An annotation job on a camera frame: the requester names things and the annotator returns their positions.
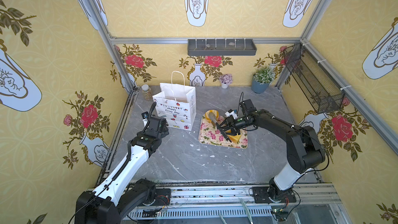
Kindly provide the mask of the black metal tongs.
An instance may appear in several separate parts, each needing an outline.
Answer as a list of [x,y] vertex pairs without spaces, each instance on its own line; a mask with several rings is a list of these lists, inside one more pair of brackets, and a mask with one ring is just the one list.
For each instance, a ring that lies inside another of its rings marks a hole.
[[227,137],[227,135],[226,135],[226,133],[225,133],[225,131],[224,131],[224,129],[223,129],[223,128],[219,125],[219,123],[217,122],[217,117],[216,117],[216,115],[215,115],[214,113],[212,113],[212,112],[209,112],[208,118],[209,118],[209,120],[211,121],[211,123],[217,127],[217,129],[220,131],[220,133],[223,135],[223,137],[224,137],[227,141],[229,141],[229,140],[228,140],[228,137]]

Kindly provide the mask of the square yellow toast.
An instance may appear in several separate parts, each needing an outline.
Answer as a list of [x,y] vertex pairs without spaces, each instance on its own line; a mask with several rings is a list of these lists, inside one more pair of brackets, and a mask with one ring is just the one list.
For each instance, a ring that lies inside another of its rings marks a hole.
[[237,134],[237,135],[232,135],[231,130],[226,131],[226,135],[228,137],[228,140],[231,141],[234,144],[238,144],[239,140],[241,138],[241,134]]

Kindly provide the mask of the white printed paper bag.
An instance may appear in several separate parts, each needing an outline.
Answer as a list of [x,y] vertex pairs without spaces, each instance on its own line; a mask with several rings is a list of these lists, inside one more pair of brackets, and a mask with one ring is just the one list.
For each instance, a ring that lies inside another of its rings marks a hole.
[[197,114],[196,87],[186,84],[160,83],[161,92],[152,98],[159,117],[170,128],[192,130]]

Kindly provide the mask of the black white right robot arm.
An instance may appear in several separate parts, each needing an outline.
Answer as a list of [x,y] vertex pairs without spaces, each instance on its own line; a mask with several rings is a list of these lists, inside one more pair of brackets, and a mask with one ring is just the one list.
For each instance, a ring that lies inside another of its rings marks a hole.
[[269,182],[267,193],[274,202],[292,192],[293,185],[307,172],[315,169],[326,160],[326,151],[318,140],[317,133],[310,126],[301,127],[275,117],[267,110],[257,110],[251,100],[239,103],[242,117],[227,117],[218,123],[216,117],[209,116],[223,137],[230,141],[230,135],[240,134],[248,127],[271,131],[286,143],[287,164]]

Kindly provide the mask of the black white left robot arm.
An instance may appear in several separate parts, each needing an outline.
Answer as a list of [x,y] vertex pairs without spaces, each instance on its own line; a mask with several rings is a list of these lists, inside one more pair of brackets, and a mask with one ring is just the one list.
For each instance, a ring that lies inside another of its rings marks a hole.
[[93,191],[83,192],[71,218],[76,224],[119,224],[137,206],[155,202],[155,183],[138,180],[126,190],[138,169],[159,148],[169,130],[166,119],[152,116],[143,131],[129,141],[127,154]]

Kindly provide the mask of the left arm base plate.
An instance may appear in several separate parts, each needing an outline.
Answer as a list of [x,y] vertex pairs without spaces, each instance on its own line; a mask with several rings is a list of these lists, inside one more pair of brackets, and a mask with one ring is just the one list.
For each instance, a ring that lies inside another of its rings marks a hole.
[[155,191],[154,199],[146,203],[145,202],[141,203],[139,206],[164,207],[170,205],[170,200],[171,200],[171,189],[157,188]]

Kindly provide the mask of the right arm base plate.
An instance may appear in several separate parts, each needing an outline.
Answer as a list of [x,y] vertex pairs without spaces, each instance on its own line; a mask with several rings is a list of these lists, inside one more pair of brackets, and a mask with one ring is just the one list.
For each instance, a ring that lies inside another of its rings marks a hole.
[[296,203],[297,198],[293,189],[280,191],[277,187],[264,186],[252,187],[249,189],[249,194],[255,200],[255,203]]

